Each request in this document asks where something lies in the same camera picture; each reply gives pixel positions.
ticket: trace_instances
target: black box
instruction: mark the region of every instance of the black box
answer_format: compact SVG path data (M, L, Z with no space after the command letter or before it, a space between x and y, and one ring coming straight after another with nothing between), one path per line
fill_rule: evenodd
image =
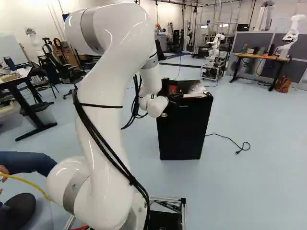
M200 159L213 96L199 80L170 82L168 91L182 91L184 97L176 104L169 98L164 113L157 118L160 159Z

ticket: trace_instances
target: whiteboard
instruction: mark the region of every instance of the whiteboard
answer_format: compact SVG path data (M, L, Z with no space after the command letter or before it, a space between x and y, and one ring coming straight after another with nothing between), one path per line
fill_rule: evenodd
M14 34L0 34L0 62L3 62L5 57L10 57L15 65L29 62Z

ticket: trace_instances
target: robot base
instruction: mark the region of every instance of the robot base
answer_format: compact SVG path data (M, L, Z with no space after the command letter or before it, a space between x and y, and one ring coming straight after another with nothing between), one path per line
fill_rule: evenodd
M148 230L186 230L186 205L187 203L185 198L151 196L151 210ZM65 225L64 230L70 230L74 221L75 217L71 215ZM133 230L127 228L127 226L128 225L124 224L121 229L124 228L125 230Z

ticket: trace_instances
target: white robot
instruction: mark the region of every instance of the white robot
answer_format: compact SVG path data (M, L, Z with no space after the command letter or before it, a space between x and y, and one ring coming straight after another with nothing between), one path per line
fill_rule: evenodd
M128 173L120 116L125 89L137 72L143 81L141 108L158 117L168 104L164 97L148 97L162 87L152 22L138 4L114 3L70 14L65 36L80 52L102 56L74 96L85 157L57 164L48 175L47 193L95 230L143 229L149 198Z
M209 59L210 61L214 61L215 58L217 58L220 54L220 44L221 41L223 41L225 39L225 36L217 33L213 42L207 42L207 44L211 44L212 45L212 49L209 51L209 56L207 57L207 59Z
M291 25L290 31L283 38L283 42L286 42L288 44L277 47L274 52L275 55L279 56L279 58L287 58L287 55L288 55L288 52L291 46L298 40L298 36L299 36L299 32L297 30L298 23L300 20L304 20L304 19L306 19L306 16L302 14L298 14L298 15L291 17L292 25Z

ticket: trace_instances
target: computer monitor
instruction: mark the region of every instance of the computer monitor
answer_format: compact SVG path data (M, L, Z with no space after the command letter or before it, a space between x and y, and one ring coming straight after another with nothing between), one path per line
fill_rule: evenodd
M238 24L237 31L249 31L249 24Z

